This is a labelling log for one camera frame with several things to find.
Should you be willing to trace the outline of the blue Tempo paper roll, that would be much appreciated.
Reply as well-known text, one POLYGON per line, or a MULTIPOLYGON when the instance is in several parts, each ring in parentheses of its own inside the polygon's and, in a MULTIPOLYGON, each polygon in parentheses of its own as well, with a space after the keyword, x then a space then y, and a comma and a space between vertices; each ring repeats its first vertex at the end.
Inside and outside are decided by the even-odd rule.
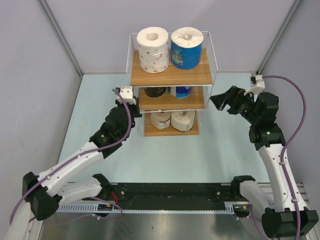
POLYGON ((191 86, 169 86, 167 88, 170 95, 174 96, 177 99, 182 99, 187 97, 191 91, 191 86))

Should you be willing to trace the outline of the cream paper roll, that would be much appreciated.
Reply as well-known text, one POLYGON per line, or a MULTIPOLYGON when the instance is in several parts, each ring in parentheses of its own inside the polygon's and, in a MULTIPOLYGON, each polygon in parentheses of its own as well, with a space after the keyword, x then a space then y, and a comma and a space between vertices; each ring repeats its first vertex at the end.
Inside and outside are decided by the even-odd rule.
POLYGON ((194 125, 196 112, 188 111, 173 111, 170 117, 172 127, 180 132, 188 132, 194 125))

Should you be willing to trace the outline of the white wire wooden shelf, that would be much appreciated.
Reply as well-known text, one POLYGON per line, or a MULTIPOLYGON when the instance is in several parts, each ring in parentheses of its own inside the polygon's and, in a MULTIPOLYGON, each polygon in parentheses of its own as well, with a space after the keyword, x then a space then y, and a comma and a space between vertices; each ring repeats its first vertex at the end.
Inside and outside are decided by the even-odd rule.
POLYGON ((140 67, 137 34, 130 34, 126 73, 129 75, 134 94, 138 97, 142 113, 140 126, 144 137, 200 134, 218 71, 211 35, 208 31, 203 31, 203 36, 201 58, 195 68, 179 69, 170 63, 168 68, 161 73, 147 73, 140 67), (190 87, 191 92, 184 98, 176 98, 168 92, 156 98, 147 96, 144 89, 155 87, 190 87), (193 127, 189 131, 182 132, 172 126, 159 130, 152 125, 152 113, 176 111, 195 111, 193 127))

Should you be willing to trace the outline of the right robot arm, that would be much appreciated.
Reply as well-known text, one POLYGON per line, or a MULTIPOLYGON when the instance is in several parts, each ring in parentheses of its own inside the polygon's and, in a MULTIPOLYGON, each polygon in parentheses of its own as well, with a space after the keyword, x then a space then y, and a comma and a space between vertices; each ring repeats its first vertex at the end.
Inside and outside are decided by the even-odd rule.
POLYGON ((232 86, 210 97, 217 110, 225 106, 230 115, 241 115, 250 123, 249 140, 266 168, 273 196, 266 194, 251 176, 233 179, 231 196, 247 199, 261 214, 265 234, 270 238, 302 237, 318 223, 316 210, 309 210, 299 193, 285 149, 286 141, 276 123, 279 98, 270 92, 254 97, 243 88, 232 86))

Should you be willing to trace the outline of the light blue paper roll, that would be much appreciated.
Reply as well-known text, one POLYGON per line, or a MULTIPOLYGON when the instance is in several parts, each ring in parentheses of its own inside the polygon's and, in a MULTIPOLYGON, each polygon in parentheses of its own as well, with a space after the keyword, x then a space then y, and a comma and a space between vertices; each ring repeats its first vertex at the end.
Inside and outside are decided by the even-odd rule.
POLYGON ((193 27, 181 27, 171 34, 171 62, 183 70, 195 68, 201 59, 203 33, 193 27))

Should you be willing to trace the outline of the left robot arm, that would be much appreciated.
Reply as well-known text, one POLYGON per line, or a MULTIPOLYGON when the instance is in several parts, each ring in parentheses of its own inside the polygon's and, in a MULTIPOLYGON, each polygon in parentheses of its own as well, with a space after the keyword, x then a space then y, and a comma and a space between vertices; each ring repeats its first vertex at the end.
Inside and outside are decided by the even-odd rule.
POLYGON ((22 179, 22 199, 38 221, 52 216, 66 202, 62 187, 76 174, 117 151, 142 117, 139 99, 118 97, 100 129, 73 156, 39 174, 28 172, 22 179))

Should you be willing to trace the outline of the brown paper roll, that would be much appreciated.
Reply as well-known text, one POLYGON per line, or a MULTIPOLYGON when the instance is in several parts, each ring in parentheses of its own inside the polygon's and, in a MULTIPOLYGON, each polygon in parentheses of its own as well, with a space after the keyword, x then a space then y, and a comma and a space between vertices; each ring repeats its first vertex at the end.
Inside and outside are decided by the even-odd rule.
POLYGON ((151 124, 158 130, 164 130, 170 126, 170 112, 152 112, 150 114, 151 124))

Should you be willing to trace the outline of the dark green paper roll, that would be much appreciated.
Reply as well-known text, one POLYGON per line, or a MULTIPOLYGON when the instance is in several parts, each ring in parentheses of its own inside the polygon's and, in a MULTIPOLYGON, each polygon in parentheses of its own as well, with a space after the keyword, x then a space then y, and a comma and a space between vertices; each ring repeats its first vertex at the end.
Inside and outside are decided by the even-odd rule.
POLYGON ((166 87, 145 87, 144 92, 150 98, 159 98, 166 92, 166 87))

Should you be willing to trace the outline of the floral white paper roll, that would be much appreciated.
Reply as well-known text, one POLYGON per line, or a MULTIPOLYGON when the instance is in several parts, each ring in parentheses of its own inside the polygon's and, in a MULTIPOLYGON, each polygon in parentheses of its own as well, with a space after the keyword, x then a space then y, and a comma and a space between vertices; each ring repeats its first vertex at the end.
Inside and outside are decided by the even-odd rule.
POLYGON ((169 66, 169 34, 161 27, 142 29, 136 37, 140 67, 147 73, 158 74, 169 66))

